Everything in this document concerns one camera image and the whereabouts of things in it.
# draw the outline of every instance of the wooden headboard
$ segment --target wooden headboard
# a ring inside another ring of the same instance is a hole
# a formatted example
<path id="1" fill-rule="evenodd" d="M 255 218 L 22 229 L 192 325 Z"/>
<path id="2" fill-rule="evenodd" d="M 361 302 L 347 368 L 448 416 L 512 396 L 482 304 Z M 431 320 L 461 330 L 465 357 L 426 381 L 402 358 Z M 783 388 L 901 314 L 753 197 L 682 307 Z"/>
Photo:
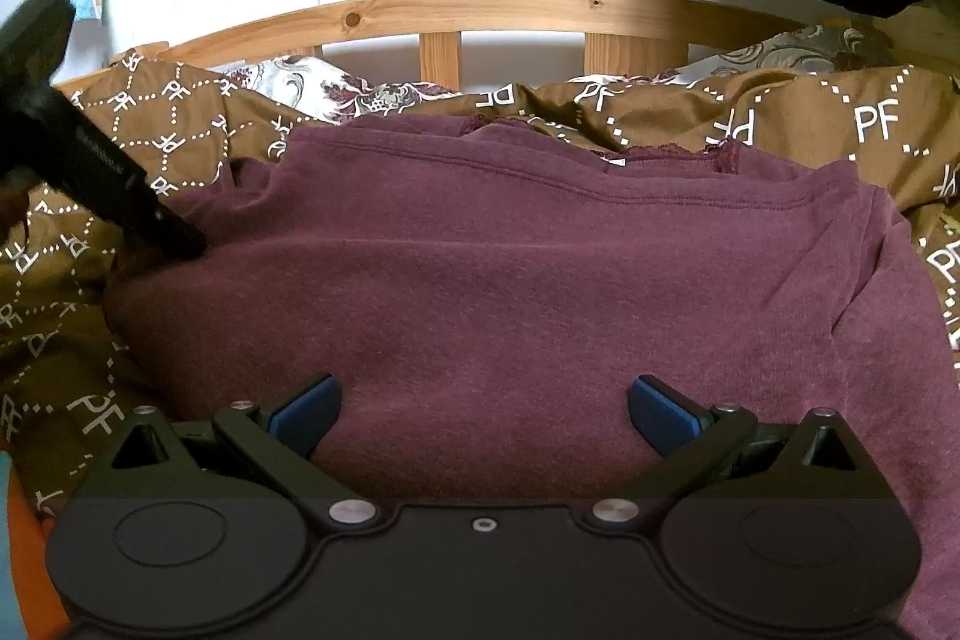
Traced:
<path id="1" fill-rule="evenodd" d="M 355 0 L 237 25 L 150 57 L 211 67 L 277 55 L 323 53 L 324 44 L 419 34 L 421 79 L 460 87 L 463 31 L 567 31 L 586 35 L 584 74 L 656 74 L 688 63 L 690 44 L 732 50 L 803 23 L 695 0 Z M 102 71 L 59 84 L 73 92 Z"/>

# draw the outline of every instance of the brown patterned duvet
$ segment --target brown patterned duvet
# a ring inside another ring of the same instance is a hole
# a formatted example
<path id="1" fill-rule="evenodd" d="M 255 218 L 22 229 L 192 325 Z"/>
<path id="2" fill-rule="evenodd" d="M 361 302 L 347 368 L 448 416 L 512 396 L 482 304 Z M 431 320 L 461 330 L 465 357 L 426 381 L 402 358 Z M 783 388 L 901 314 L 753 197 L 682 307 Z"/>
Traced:
<path id="1" fill-rule="evenodd" d="M 810 167 L 854 160 L 910 218 L 944 302 L 944 338 L 956 350 L 958 92 L 952 78 L 909 66 L 825 76 L 767 68 L 688 86 L 514 84 L 416 111 L 516 116 L 613 165 L 631 145 L 699 150 L 727 137 Z M 220 74 L 133 53 L 73 100 L 164 196 L 208 186 L 232 157 L 275 161 L 296 127 L 323 124 Z M 29 220 L 29 245 L 14 231 L 0 265 L 0 435 L 37 512 L 54 514 L 117 423 L 136 405 L 162 408 L 163 400 L 104 325 L 100 294 L 119 230 L 45 187 L 32 193 Z"/>

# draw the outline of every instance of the maroon sweatshirt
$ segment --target maroon sweatshirt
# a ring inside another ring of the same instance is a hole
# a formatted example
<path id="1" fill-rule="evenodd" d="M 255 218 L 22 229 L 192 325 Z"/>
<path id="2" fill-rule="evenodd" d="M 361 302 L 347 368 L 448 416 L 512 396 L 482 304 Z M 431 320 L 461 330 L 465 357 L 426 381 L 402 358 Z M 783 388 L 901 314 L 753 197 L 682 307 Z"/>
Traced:
<path id="1" fill-rule="evenodd" d="M 643 373 L 838 408 L 925 545 L 906 624 L 960 636 L 960 393 L 893 201 L 733 142 L 626 158 L 477 118 L 304 128 L 174 200 L 208 253 L 116 277 L 107 317 L 185 417 L 332 372 L 313 458 L 371 497 L 606 496 L 656 461 Z"/>

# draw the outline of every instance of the blue pad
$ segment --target blue pad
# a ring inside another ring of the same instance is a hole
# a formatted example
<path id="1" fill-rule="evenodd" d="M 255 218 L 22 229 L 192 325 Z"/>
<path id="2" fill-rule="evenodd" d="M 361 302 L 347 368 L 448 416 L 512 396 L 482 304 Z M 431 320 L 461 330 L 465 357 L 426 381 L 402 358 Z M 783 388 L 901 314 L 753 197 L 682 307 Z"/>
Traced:
<path id="1" fill-rule="evenodd" d="M 267 432 L 308 458 L 340 416 L 340 383 L 330 375 L 270 418 Z"/>
<path id="2" fill-rule="evenodd" d="M 661 456 L 669 456 L 704 432 L 703 421 L 637 378 L 627 392 L 630 421 Z"/>

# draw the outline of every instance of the silver bolt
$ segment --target silver bolt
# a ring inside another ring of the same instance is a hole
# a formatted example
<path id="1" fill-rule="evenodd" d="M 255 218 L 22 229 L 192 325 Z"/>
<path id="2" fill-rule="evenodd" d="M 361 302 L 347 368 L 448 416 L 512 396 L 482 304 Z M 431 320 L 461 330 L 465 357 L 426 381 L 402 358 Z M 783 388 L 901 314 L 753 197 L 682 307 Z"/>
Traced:
<path id="1" fill-rule="evenodd" d="M 338 524 L 366 524 L 376 516 L 376 507 L 365 499 L 344 499 L 332 504 L 329 513 Z"/>
<path id="2" fill-rule="evenodd" d="M 498 523 L 493 518 L 477 518 L 473 522 L 474 531 L 493 531 L 497 526 Z"/>
<path id="3" fill-rule="evenodd" d="M 625 524 L 640 515 L 640 508 L 629 499 L 605 499 L 594 504 L 593 515 L 608 524 Z"/>

